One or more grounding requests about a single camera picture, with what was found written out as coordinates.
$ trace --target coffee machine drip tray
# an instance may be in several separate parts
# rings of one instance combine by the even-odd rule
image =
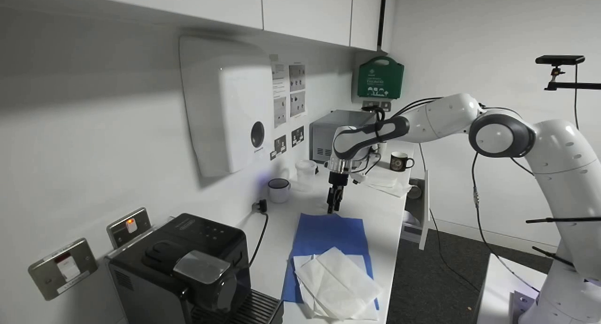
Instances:
[[[279,299],[251,290],[235,313],[219,314],[194,307],[193,324],[282,324],[284,305]]]

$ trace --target green first aid kit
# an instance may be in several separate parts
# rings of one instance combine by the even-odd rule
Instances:
[[[405,66],[388,56],[378,56],[359,67],[357,94],[360,97],[398,99]]]

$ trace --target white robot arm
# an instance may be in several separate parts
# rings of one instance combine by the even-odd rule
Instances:
[[[479,154],[524,157],[547,198],[562,240],[535,305],[520,324],[579,324],[601,320],[601,163],[584,136],[569,122],[530,125],[509,110],[481,108],[460,93],[399,116],[355,129],[340,127],[328,168],[332,187],[328,211],[338,210],[352,162],[384,140],[429,142],[468,135]]]

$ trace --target black mug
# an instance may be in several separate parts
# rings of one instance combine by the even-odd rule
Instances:
[[[409,157],[406,153],[393,151],[392,154],[390,154],[390,170],[392,171],[405,171],[408,168],[412,168],[414,164],[414,159]]]

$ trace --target white table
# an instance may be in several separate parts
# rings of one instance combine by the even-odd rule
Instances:
[[[392,151],[401,151],[412,156],[414,144],[389,141],[382,161],[388,162]],[[386,170],[378,166],[372,172]],[[398,182],[407,185],[409,170],[398,173]],[[292,191],[290,200],[283,204],[269,203],[269,225],[261,248],[251,268],[253,288],[275,298],[281,298],[287,260],[301,213],[326,215],[329,171],[320,166],[316,183],[311,193]],[[354,185],[349,180],[344,188],[344,197],[338,215],[363,219],[365,236],[369,246],[374,280],[384,292],[378,297],[380,305],[378,323],[386,323],[390,291],[393,286],[397,249],[403,224],[405,198],[377,191],[366,185]],[[238,225],[247,234],[248,251],[252,255],[261,234],[264,218],[253,213]],[[284,303],[284,323],[327,323],[322,318],[307,319],[299,304]],[[374,321],[353,321],[354,323],[374,324]]]
[[[547,278],[542,272],[501,258],[513,272],[533,287],[543,287]],[[538,294],[511,274],[493,254],[490,254],[485,282],[480,291],[478,324],[509,324],[509,296],[514,291],[536,299]]]

